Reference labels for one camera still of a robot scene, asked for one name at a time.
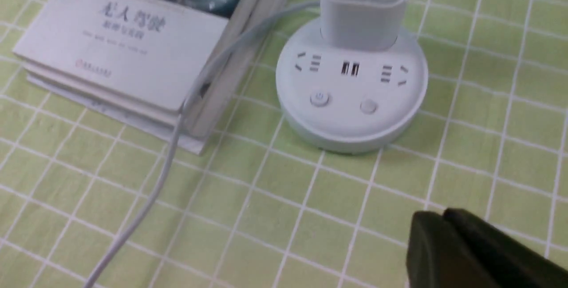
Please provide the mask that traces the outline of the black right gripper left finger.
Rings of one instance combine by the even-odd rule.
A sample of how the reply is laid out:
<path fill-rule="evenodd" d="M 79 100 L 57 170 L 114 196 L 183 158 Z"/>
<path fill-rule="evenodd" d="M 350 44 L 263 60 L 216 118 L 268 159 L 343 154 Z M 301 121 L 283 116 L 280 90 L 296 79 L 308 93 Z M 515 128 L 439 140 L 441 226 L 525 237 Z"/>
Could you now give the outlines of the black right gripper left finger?
<path fill-rule="evenodd" d="M 417 211 L 410 223 L 406 272 L 411 288 L 498 288 L 441 215 Z"/>

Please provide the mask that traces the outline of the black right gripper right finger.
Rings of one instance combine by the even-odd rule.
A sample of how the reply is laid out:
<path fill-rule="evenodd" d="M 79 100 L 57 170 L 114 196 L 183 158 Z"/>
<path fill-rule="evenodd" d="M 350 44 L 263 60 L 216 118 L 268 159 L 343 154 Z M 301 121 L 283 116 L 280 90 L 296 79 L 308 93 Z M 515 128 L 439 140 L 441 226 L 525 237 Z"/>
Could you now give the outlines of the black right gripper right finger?
<path fill-rule="evenodd" d="M 501 288 L 566 288 L 567 270 L 465 209 L 443 213 Z"/>

